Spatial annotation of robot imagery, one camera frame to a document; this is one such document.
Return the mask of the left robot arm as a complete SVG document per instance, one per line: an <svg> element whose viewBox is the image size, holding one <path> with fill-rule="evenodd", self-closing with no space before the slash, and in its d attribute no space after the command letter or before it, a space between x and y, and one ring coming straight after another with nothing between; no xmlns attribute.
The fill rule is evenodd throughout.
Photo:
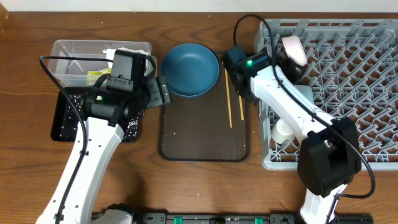
<svg viewBox="0 0 398 224"><path fill-rule="evenodd" d="M41 66L78 118L72 152L37 223L89 223L106 168L128 125L146 109L169 103L151 55L117 49L111 73L100 76L77 107L44 63Z"/></svg>

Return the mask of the yellow green snack wrapper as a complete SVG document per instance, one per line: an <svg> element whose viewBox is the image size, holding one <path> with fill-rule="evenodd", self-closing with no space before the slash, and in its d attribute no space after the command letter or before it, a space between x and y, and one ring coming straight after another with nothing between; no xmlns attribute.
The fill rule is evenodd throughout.
<svg viewBox="0 0 398 224"><path fill-rule="evenodd" d="M86 79L86 85L94 85L100 76L110 73L111 73L110 68L105 68L98 71L88 71L87 72L88 78Z"/></svg>

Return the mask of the white tissue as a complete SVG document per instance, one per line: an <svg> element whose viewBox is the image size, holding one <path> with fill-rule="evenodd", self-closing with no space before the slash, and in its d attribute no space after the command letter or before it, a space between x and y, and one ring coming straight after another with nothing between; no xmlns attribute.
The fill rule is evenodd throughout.
<svg viewBox="0 0 398 224"><path fill-rule="evenodd" d="M150 55L149 52L146 52L144 50L133 50L133 49L128 49L125 47L118 48L118 50L124 50L128 52L134 52L134 53L139 53L139 54L144 54L144 55ZM103 53L106 54L106 58L112 60L114 58L115 52L117 49L105 49L103 50Z"/></svg>

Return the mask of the light blue bowl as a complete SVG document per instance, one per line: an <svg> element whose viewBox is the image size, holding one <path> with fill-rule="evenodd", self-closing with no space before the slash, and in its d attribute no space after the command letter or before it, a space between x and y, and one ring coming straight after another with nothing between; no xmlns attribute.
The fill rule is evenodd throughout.
<svg viewBox="0 0 398 224"><path fill-rule="evenodd" d="M298 89L299 92L301 92L308 99L309 102L314 104L313 91L310 86L295 85L295 87Z"/></svg>

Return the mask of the pink bowl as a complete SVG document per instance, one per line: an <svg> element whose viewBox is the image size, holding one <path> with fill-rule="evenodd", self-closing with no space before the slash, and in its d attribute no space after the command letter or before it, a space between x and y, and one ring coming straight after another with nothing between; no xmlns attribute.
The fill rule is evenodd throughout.
<svg viewBox="0 0 398 224"><path fill-rule="evenodd" d="M282 44L288 58L291 58L296 64L302 67L307 64L307 56L298 36L283 37Z"/></svg>

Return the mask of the white cup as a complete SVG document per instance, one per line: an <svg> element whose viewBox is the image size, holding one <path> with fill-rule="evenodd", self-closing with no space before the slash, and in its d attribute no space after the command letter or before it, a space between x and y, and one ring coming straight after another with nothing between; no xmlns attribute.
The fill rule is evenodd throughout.
<svg viewBox="0 0 398 224"><path fill-rule="evenodd" d="M271 129L271 137L277 144L292 142L295 139L293 131L282 120L278 119Z"/></svg>

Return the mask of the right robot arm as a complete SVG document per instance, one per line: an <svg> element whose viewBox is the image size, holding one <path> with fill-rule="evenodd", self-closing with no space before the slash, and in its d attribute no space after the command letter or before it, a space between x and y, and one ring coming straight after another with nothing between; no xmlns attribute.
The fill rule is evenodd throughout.
<svg viewBox="0 0 398 224"><path fill-rule="evenodd" d="M267 103L300 143L297 170L307 188L301 221L330 223L337 201L362 168L358 134L352 120L323 111L293 84L306 62L301 45L286 58L267 48L248 56L239 46L222 57L238 94Z"/></svg>

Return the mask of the dark blue plate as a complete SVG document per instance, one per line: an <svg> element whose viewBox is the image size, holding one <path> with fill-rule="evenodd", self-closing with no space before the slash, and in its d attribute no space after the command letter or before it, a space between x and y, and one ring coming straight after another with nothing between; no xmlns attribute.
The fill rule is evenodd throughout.
<svg viewBox="0 0 398 224"><path fill-rule="evenodd" d="M205 94L216 84L220 65L216 55L200 44L181 44L164 57L160 74L176 95L192 98Z"/></svg>

